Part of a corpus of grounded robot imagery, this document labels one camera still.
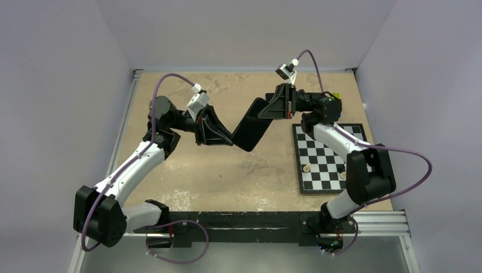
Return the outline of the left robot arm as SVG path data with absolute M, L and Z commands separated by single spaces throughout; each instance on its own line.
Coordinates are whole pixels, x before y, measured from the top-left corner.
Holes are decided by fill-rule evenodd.
M 175 150 L 180 140 L 178 130 L 193 133 L 197 145 L 233 146 L 232 134 L 222 125 L 214 108 L 197 99 L 188 109 L 177 109 L 169 98 L 158 96 L 149 107 L 148 130 L 135 151 L 112 174 L 93 187 L 83 186 L 75 195 L 74 230 L 81 234 L 82 248 L 92 251 L 86 239 L 98 245 L 112 247 L 124 233 L 149 226 L 161 233 L 169 227 L 169 208 L 155 200 L 140 206 L 125 208 L 133 190 Z

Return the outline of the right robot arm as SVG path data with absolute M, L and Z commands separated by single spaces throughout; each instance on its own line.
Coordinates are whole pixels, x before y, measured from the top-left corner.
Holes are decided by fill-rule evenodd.
M 382 144 L 372 145 L 348 133 L 337 124 L 342 101 L 330 92 L 297 90 L 293 84 L 276 86 L 265 95 L 267 105 L 257 115 L 261 119 L 291 119 L 301 113 L 302 131 L 325 144 L 346 165 L 346 189 L 321 206 L 319 224 L 325 231 L 341 225 L 342 218 L 370 201 L 396 189 L 389 153 Z

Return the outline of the black phone case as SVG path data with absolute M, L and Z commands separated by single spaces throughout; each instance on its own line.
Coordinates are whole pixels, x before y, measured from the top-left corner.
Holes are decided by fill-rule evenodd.
M 251 152 L 272 123 L 272 119 L 260 119 L 258 114 L 268 105 L 263 98 L 256 98 L 232 134 L 232 142 L 240 149 Z

